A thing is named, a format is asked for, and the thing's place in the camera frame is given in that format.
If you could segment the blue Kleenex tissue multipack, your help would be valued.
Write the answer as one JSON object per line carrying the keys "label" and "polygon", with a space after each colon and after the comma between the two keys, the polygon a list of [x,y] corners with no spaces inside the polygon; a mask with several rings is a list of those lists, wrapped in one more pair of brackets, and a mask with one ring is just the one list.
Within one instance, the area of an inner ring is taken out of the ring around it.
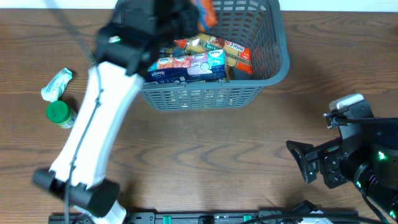
{"label": "blue Kleenex tissue multipack", "polygon": [[191,83],[227,78],[224,50],[158,59],[148,69],[146,83]]}

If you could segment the green lid seasoning jar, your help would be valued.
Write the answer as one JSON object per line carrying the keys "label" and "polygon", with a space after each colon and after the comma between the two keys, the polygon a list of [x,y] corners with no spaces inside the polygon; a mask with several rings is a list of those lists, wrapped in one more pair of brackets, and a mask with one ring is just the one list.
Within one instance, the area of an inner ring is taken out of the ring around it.
{"label": "green lid seasoning jar", "polygon": [[46,117],[63,129],[70,129],[75,124],[77,113],[65,102],[54,101],[47,106]]}

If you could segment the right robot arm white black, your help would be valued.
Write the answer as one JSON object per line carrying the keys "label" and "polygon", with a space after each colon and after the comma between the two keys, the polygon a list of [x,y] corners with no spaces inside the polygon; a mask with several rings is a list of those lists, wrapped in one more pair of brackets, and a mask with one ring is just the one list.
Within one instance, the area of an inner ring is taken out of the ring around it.
{"label": "right robot arm white black", "polygon": [[383,223],[385,214],[397,220],[397,119],[337,117],[329,126],[340,136],[319,146],[286,142],[304,181],[321,174],[330,189],[351,182]]}

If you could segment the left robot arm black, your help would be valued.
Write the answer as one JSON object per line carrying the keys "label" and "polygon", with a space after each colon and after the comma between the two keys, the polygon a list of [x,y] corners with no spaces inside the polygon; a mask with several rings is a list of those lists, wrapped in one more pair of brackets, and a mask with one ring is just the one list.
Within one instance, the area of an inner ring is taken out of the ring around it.
{"label": "left robot arm black", "polygon": [[55,1],[48,7],[90,64],[88,84],[71,133],[48,169],[33,183],[95,223],[127,223],[119,185],[106,178],[109,154],[122,121],[160,50],[198,33],[200,13],[187,0],[118,1],[91,49]]}

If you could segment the light green packet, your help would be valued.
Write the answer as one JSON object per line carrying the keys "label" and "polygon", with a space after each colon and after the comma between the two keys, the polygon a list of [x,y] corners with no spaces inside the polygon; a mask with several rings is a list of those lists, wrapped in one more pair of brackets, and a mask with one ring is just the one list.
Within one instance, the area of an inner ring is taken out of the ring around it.
{"label": "light green packet", "polygon": [[41,89],[42,98],[45,101],[58,101],[66,90],[69,81],[73,78],[73,73],[68,68],[60,70],[52,80]]}

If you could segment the orange medicine box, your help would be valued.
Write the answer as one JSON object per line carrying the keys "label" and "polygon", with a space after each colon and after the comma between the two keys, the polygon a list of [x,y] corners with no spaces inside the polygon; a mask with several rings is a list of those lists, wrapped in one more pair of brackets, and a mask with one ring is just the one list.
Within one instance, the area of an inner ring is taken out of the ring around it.
{"label": "orange medicine box", "polygon": [[199,12],[198,28],[201,32],[210,30],[218,24],[217,15],[212,0],[191,0]]}

